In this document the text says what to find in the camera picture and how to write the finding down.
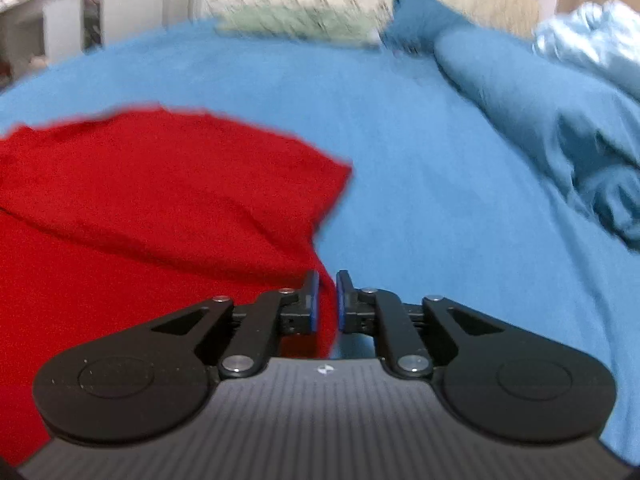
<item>white logo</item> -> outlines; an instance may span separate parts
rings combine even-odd
[[[334,373],[335,368],[331,365],[322,365],[318,367],[318,373],[324,376]]]

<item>black round joint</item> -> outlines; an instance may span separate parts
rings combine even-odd
[[[452,409],[485,433],[519,442],[599,434],[616,399],[610,372],[552,341],[511,337],[480,336],[450,362],[442,387]]]
[[[46,363],[33,397],[56,436],[121,444],[164,433],[195,414],[207,398],[205,367],[192,353],[156,345],[122,349],[87,344]]]

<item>blue bed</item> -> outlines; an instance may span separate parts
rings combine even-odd
[[[602,439],[640,463],[640,253],[569,205],[433,56],[185,24],[20,83],[0,96],[0,135],[146,102],[288,130],[352,161],[316,240],[329,272],[407,302],[443,294],[597,357],[618,384]]]

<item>white table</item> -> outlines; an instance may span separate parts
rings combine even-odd
[[[29,71],[32,56],[50,64],[82,53],[84,0],[17,0],[0,6],[0,54],[14,78]]]

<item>blue bed sheet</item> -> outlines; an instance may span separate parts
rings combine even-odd
[[[316,240],[329,272],[409,302],[443,294],[597,357],[618,382],[603,441],[640,463],[640,254],[570,208],[433,57],[187,24],[21,83],[0,96],[0,132],[145,102],[288,130],[353,161]]]

